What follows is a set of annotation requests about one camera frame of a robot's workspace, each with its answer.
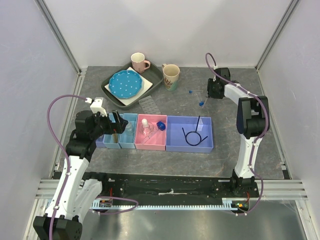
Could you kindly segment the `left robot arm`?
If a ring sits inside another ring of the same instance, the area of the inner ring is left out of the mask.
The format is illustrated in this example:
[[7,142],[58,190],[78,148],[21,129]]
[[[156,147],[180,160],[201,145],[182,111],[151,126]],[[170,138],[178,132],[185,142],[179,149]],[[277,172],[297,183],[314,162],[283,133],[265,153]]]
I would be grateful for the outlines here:
[[80,186],[96,149],[96,141],[103,135],[122,134],[128,121],[117,111],[108,114],[83,110],[76,114],[75,129],[65,147],[66,158],[54,196],[43,216],[36,216],[33,228],[41,240],[79,240],[83,220],[97,196],[110,191],[108,182],[87,179]]

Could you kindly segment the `test tube brush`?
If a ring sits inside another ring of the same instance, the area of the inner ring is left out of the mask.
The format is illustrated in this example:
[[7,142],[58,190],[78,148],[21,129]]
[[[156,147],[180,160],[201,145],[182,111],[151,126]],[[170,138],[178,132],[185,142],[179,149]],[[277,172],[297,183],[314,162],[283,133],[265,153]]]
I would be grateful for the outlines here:
[[112,134],[112,141],[113,143],[117,144],[118,143],[118,134],[117,133],[113,133]]

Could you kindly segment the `glass alcohol lamp white cap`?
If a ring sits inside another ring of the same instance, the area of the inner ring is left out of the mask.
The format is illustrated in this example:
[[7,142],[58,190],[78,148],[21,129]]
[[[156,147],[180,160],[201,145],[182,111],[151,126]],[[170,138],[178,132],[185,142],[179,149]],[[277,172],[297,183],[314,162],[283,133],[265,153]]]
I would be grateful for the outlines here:
[[148,136],[154,132],[154,125],[152,122],[149,122],[146,118],[141,120],[141,133],[143,136]]

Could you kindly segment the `blue base graduated cylinder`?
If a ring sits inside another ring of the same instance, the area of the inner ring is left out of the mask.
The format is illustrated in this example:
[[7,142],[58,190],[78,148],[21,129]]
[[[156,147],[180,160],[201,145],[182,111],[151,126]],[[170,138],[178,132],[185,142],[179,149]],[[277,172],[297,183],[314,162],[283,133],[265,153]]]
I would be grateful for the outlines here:
[[153,138],[158,132],[163,132],[166,129],[166,125],[162,121],[158,121],[156,123],[157,129],[147,135],[141,143],[146,144],[151,138]]

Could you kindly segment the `black wire ring stand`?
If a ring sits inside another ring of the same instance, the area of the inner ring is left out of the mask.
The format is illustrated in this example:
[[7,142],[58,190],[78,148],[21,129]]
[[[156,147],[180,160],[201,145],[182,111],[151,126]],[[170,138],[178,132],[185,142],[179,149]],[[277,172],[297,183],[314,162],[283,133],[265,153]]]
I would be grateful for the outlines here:
[[[196,127],[195,127],[195,130],[194,130],[194,131],[189,131],[189,132],[186,133],[186,132],[185,132],[185,129],[184,129],[183,127],[181,128],[186,143],[187,143],[188,145],[192,146],[192,147],[198,146],[199,144],[201,144],[204,140],[206,140],[206,139],[208,138],[208,136],[202,138],[201,134],[198,132],[198,127],[199,127],[200,119],[201,119],[201,116],[199,115],[198,118],[197,118],[197,123],[196,123]],[[199,138],[198,143],[192,144],[192,143],[189,142],[188,136],[189,136],[190,134],[196,134],[196,135],[198,136],[198,138]]]

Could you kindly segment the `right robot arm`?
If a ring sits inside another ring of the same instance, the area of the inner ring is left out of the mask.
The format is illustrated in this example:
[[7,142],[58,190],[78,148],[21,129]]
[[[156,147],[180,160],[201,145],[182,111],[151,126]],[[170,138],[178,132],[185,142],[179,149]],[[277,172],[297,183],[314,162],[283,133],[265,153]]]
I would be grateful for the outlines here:
[[227,67],[215,67],[213,71],[214,77],[207,82],[207,96],[212,99],[228,98],[237,105],[236,128],[240,134],[240,149],[229,191],[240,197],[256,187],[256,157],[262,138],[270,128],[269,102],[266,96],[257,96],[237,81],[232,81]]

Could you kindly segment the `small glass beaker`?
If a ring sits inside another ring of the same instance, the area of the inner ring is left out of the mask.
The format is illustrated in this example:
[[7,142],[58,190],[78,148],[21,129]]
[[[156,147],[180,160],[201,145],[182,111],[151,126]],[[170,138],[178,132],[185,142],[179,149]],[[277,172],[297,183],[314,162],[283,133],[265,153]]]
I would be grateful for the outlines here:
[[128,136],[132,136],[134,134],[134,128],[130,121],[126,125],[124,133]]

